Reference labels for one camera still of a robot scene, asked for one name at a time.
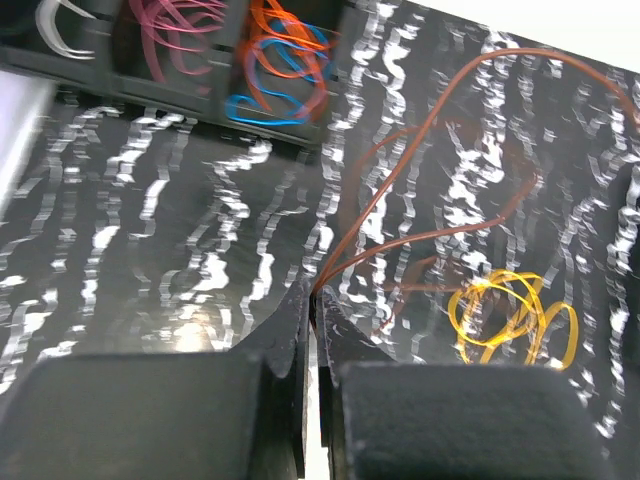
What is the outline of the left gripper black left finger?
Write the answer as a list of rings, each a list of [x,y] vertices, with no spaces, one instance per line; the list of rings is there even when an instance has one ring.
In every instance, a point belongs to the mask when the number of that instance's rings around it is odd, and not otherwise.
[[[1,418],[5,479],[300,479],[310,286],[225,352],[39,363]]]

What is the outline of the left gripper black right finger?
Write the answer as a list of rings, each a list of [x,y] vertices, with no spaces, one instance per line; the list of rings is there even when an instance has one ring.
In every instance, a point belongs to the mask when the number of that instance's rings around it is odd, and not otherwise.
[[[393,360],[317,295],[322,443],[334,479],[610,479],[574,390],[544,367]]]

